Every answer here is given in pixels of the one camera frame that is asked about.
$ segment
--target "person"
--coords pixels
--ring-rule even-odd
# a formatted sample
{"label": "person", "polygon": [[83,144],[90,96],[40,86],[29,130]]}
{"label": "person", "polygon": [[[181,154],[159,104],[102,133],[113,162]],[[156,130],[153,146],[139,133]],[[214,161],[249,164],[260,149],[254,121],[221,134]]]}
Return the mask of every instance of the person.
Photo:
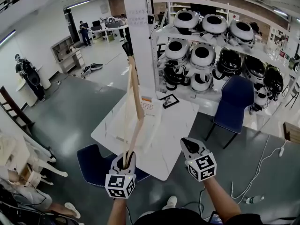
{"label": "person", "polygon": [[80,21],[79,29],[80,29],[80,32],[81,32],[81,35],[82,35],[84,46],[86,47],[88,44],[89,44],[89,46],[91,46],[90,39],[89,39],[88,28],[87,28],[86,24],[83,23],[83,21]]}
{"label": "person", "polygon": [[[121,24],[122,26],[128,24],[128,21],[127,21],[127,18],[126,18],[126,16],[125,16],[125,14],[122,14],[122,15],[121,15],[121,23],[122,23],[122,24]],[[123,32],[123,29],[120,29],[119,31],[120,31],[120,37],[121,37],[121,38],[124,38],[125,34],[124,34],[124,32]],[[129,33],[129,28],[125,28],[125,33],[126,33],[126,34]]]}
{"label": "person", "polygon": [[15,55],[15,61],[17,62],[15,72],[25,79],[37,98],[44,102],[45,92],[43,87],[40,85],[40,78],[36,68],[27,59],[21,58],[19,54]]}
{"label": "person", "polygon": [[9,192],[25,197],[32,206],[43,212],[55,211],[62,215],[80,218],[80,213],[73,204],[67,202],[65,206],[53,203],[52,198],[34,187],[21,185],[20,181],[26,181],[19,176],[17,171],[9,170],[5,166],[0,166],[0,184]]}
{"label": "person", "polygon": [[[222,189],[214,177],[203,181],[212,203],[224,225],[263,224],[256,214],[242,214],[236,202]],[[135,225],[166,224],[208,224],[201,216],[189,209],[176,208],[177,198],[170,197],[167,205],[160,211],[147,212],[135,222]],[[115,199],[107,225],[126,223],[126,199]]]}

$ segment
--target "chair leg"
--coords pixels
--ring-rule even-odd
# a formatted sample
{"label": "chair leg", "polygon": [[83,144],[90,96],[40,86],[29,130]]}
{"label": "chair leg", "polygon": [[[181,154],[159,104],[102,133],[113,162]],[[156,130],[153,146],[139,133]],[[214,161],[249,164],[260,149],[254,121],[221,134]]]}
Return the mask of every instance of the chair leg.
{"label": "chair leg", "polygon": [[236,137],[237,135],[238,135],[238,134],[235,133],[235,134],[233,135],[233,137],[229,140],[229,142],[226,144],[226,146],[225,146],[223,149],[227,148],[228,145],[233,141],[233,139],[235,139],[235,137]]}
{"label": "chair leg", "polygon": [[212,128],[210,129],[210,132],[207,134],[207,137],[206,137],[205,141],[208,140],[208,138],[210,137],[210,135],[211,135],[211,133],[212,133],[212,130],[214,130],[215,126],[216,126],[216,124],[214,123],[214,124],[212,125]]}
{"label": "chair leg", "polygon": [[298,98],[298,95],[299,95],[299,93],[297,93],[297,95],[296,95],[296,97],[295,97],[295,101],[293,102],[291,108],[294,106],[294,104],[295,104],[295,102],[296,102],[296,100],[297,100],[297,98]]}
{"label": "chair leg", "polygon": [[285,105],[285,107],[289,105],[289,103],[295,98],[295,96],[292,96],[292,99],[287,103],[287,105]]}

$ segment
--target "navy chair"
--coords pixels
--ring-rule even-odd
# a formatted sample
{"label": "navy chair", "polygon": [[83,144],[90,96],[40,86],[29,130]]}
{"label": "navy chair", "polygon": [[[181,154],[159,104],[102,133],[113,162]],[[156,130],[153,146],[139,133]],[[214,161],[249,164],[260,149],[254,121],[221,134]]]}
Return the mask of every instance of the navy chair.
{"label": "navy chair", "polygon": [[[116,157],[117,155],[113,153],[107,157],[102,157],[97,144],[77,151],[78,163],[84,180],[96,187],[105,187],[106,174],[111,169],[111,163]],[[150,176],[138,168],[135,169],[135,174],[135,183]]]}
{"label": "navy chair", "polygon": [[232,76],[222,88],[222,98],[214,116],[214,124],[205,140],[208,140],[216,125],[232,131],[234,135],[223,148],[225,149],[242,132],[245,108],[253,103],[253,83],[241,76]]}

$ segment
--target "computer monitor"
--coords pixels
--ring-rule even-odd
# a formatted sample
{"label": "computer monitor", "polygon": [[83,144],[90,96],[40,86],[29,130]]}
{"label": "computer monitor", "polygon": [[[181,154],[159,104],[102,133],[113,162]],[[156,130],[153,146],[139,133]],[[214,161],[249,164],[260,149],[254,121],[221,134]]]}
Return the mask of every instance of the computer monitor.
{"label": "computer monitor", "polygon": [[94,26],[94,27],[97,27],[97,26],[100,26],[100,25],[101,25],[100,20],[93,21],[93,26]]}

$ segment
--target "wooden board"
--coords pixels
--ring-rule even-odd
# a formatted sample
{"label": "wooden board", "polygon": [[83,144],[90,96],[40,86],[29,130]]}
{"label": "wooden board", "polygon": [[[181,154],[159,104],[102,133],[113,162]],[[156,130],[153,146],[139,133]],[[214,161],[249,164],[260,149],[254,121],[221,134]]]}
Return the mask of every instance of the wooden board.
{"label": "wooden board", "polygon": [[285,139],[289,140],[294,143],[300,144],[300,128],[290,124],[288,122],[285,122],[283,124],[283,130],[285,133]]}

